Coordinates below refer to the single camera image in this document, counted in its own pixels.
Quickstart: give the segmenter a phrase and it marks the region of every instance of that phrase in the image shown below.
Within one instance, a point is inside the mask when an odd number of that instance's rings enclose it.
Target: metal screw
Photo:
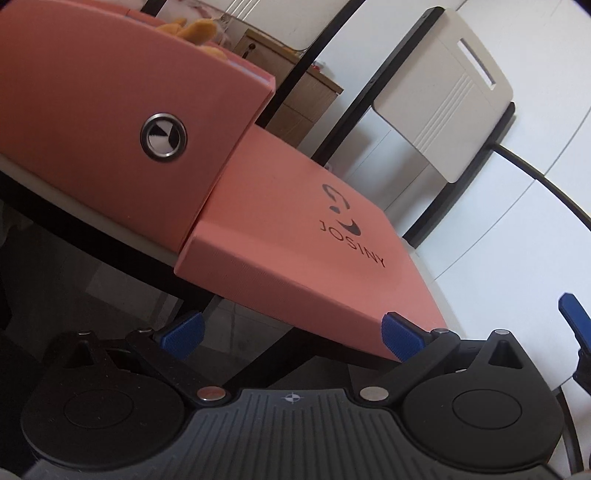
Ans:
[[[222,387],[211,385],[197,390],[197,396],[203,401],[216,401],[225,397],[226,391]]]
[[[382,401],[388,398],[388,390],[382,387],[365,387],[359,392],[361,398],[367,401]]]

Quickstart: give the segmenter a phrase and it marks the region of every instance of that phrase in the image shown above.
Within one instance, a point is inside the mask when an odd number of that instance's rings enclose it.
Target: crosshair symbol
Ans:
[[[297,393],[291,392],[290,394],[288,394],[282,398],[283,398],[283,400],[288,401],[289,403],[291,403],[293,405],[294,403],[296,403],[297,401],[300,401],[304,397],[300,397]]]

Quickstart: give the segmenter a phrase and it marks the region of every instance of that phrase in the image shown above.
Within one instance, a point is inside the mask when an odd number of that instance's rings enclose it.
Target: wooden cabinet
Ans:
[[[275,76],[280,85],[298,57],[273,39],[247,30],[234,53]],[[267,130],[297,147],[343,89],[313,68],[300,79],[269,122]]]

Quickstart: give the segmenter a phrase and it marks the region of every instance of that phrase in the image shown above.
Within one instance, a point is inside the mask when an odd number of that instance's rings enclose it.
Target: ribbed black plate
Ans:
[[[543,466],[484,475],[419,451],[385,410],[359,407],[342,390],[245,390],[199,410],[171,446],[110,472],[76,472],[42,460],[25,480],[556,480]]]

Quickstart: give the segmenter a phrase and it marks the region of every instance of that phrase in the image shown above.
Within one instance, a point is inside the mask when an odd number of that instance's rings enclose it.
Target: chair backrest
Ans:
[[[446,9],[376,97],[374,110],[453,183],[512,97],[484,45]]]

